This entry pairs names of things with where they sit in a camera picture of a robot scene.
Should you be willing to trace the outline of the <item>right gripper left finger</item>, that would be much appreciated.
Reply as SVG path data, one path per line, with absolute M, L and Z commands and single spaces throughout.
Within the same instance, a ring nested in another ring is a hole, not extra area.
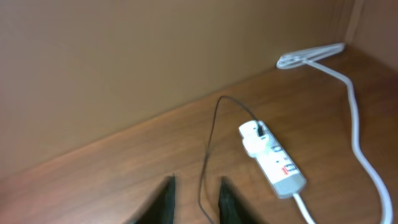
M 130 224 L 173 224 L 175 218 L 176 178 L 167 177 L 139 211 Z

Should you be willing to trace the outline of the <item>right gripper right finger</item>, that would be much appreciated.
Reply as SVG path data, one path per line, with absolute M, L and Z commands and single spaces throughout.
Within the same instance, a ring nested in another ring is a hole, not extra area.
M 218 208 L 221 224 L 258 224 L 226 177 L 221 178 Z

